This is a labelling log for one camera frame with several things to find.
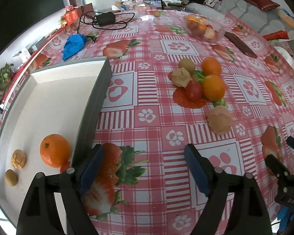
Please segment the brown kiwi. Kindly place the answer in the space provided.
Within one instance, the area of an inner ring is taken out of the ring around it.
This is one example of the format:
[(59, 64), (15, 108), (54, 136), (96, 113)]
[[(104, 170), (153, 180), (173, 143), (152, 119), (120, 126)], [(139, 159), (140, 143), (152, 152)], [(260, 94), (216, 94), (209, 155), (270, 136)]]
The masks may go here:
[(193, 63), (193, 61), (189, 58), (183, 58), (179, 61), (178, 63), (178, 67), (181, 69), (181, 68), (184, 68), (186, 69), (189, 74), (193, 74), (194, 71), (195, 71), (195, 64)]
[(18, 178), (17, 178), (17, 174), (15, 173), (15, 171), (8, 169), (5, 172), (5, 182), (7, 183), (7, 185), (14, 187), (15, 185), (17, 185), (18, 183)]

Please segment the small red cherry tomato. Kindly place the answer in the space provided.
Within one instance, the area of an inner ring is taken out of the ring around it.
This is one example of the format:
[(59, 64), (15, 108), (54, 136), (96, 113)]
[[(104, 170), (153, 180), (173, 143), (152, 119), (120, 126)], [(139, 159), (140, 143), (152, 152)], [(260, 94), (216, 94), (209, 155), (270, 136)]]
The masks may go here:
[(65, 172), (69, 167), (70, 167), (70, 161), (65, 162), (60, 168), (60, 173)]

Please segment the tan walnut front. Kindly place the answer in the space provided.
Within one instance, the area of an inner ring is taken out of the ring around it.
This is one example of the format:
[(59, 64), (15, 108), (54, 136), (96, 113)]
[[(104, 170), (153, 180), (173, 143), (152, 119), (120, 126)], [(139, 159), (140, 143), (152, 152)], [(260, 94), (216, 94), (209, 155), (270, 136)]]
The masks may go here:
[(26, 165), (26, 155), (22, 150), (15, 150), (11, 156), (11, 165), (18, 170), (21, 170)]

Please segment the tan walnut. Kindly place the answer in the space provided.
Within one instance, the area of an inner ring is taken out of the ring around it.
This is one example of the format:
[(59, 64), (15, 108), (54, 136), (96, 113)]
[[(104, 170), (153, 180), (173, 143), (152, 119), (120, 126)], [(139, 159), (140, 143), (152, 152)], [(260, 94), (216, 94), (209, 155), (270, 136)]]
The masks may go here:
[(11, 165), (18, 170), (21, 170), (26, 165), (26, 155), (22, 150), (15, 150), (11, 156)]
[(179, 68), (172, 72), (171, 81), (177, 87), (186, 88), (188, 83), (192, 81), (190, 73), (185, 68)]

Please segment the orange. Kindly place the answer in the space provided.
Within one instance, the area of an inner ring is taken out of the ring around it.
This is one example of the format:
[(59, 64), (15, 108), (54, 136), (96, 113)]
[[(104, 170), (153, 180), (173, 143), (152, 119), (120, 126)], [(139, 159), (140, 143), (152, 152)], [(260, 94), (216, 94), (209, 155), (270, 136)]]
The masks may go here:
[(201, 69), (205, 76), (221, 75), (222, 68), (218, 60), (214, 57), (207, 57), (201, 63)]
[(221, 100), (225, 95), (226, 85), (218, 75), (211, 74), (206, 76), (202, 86), (204, 96), (212, 102)]
[(52, 168), (60, 168), (69, 160), (71, 153), (68, 141), (59, 134), (46, 136), (40, 144), (41, 159)]

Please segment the large tan round fruit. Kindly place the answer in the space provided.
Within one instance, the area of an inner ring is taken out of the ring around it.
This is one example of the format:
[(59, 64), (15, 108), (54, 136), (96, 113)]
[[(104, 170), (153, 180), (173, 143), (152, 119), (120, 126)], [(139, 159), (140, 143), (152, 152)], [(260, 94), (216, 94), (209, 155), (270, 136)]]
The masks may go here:
[(231, 131), (233, 119), (230, 111), (224, 106), (217, 106), (207, 115), (208, 126), (217, 135), (224, 135)]

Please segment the dark red phone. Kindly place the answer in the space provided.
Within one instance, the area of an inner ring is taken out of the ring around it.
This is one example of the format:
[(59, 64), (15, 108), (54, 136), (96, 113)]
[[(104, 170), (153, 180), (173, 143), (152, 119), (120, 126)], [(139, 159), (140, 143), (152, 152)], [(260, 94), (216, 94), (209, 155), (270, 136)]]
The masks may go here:
[(231, 43), (233, 43), (245, 56), (251, 58), (257, 58), (258, 56), (254, 53), (254, 51), (245, 44), (238, 36), (234, 33), (226, 32), (224, 35)]

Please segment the white shallow box tray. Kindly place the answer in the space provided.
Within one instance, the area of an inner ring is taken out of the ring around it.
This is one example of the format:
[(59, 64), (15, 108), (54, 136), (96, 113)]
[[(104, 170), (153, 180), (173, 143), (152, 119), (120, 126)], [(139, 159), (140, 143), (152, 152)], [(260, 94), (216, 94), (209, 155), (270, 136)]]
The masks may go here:
[[(34, 175), (59, 173), (41, 159), (40, 144), (46, 136), (59, 134), (68, 141), (72, 164), (83, 160), (92, 149), (111, 77), (107, 58), (86, 58), (37, 70), (21, 86), (0, 130), (0, 208), (13, 225), (17, 225)], [(26, 155), (21, 170), (11, 165), (15, 150)], [(17, 174), (14, 187), (5, 182), (8, 169)]]

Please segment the orange blue plush toy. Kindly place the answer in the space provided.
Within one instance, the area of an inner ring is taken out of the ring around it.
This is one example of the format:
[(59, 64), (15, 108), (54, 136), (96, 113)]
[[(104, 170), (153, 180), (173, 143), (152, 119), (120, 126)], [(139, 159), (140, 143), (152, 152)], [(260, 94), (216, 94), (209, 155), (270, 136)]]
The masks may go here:
[(294, 16), (291, 16), (285, 9), (278, 10), (278, 16), (290, 27), (294, 28)]

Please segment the red checkered strawberry tablecloth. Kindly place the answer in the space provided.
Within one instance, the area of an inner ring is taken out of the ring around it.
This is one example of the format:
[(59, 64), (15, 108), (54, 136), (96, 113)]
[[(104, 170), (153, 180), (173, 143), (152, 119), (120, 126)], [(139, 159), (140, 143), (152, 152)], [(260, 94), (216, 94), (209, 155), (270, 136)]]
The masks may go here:
[[(92, 218), (101, 234), (189, 234), (202, 213), (205, 196), (182, 159), (182, 148), (192, 143), (225, 171), (253, 174), (269, 216), (279, 205), (277, 180), (269, 174), (263, 154), (270, 143), (283, 164), (294, 172), (294, 150), (285, 143), (294, 137), (294, 70), (256, 31), (232, 14), (221, 18), (225, 30), (237, 33), (255, 52), (249, 57), (227, 38), (201, 41), (187, 33), (187, 13), (137, 11), (125, 29), (95, 30), (82, 25), (80, 33), (93, 34), (71, 61), (105, 56), (113, 73), (102, 109), (91, 123), (93, 143), (114, 143), (126, 149), (127, 177), (110, 187), (123, 203), (105, 221)], [(218, 135), (208, 125), (210, 100), (202, 107), (176, 103), (176, 87), (168, 74), (188, 58), (201, 62), (215, 58), (222, 68), (225, 94), (219, 105), (231, 113), (229, 132)]]

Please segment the clear glass fruit bowl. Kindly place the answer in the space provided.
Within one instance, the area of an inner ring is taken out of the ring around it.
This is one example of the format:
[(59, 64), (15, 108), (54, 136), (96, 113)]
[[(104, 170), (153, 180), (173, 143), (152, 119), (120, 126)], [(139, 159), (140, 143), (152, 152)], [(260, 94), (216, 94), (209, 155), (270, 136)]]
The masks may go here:
[(184, 17), (186, 32), (199, 40), (217, 42), (220, 41), (226, 30), (219, 22), (207, 16), (191, 14)]

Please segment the red embroidered cushion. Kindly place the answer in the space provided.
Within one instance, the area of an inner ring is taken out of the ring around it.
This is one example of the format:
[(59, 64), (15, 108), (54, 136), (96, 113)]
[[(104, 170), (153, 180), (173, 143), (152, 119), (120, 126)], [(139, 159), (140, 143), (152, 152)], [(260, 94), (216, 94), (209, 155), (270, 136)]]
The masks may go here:
[(266, 12), (271, 11), (280, 7), (280, 4), (273, 2), (272, 0), (244, 0), (254, 6), (258, 7), (260, 10)]

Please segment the small fruit far table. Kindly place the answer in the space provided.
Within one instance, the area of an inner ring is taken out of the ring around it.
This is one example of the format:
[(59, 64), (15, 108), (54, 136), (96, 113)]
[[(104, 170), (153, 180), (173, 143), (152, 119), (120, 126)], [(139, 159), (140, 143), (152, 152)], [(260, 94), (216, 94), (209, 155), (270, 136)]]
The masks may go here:
[(161, 13), (159, 12), (159, 11), (154, 11), (154, 16), (156, 17), (156, 18), (158, 18), (159, 16), (161, 16)]

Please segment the red gift boxes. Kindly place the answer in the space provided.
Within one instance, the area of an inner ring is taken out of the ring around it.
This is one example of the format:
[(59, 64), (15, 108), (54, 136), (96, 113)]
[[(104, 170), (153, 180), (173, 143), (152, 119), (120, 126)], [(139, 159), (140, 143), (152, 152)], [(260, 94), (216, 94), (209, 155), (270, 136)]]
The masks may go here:
[(60, 18), (60, 24), (62, 27), (65, 25), (71, 25), (78, 19), (78, 7), (69, 5), (65, 8), (65, 14)]

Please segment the black power adapter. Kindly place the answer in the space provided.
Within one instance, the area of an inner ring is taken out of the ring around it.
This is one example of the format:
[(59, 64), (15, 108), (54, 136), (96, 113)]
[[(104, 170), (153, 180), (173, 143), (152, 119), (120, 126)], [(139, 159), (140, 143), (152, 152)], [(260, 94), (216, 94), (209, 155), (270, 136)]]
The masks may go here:
[(113, 12), (99, 13), (96, 15), (96, 23), (100, 27), (116, 23), (116, 16)]

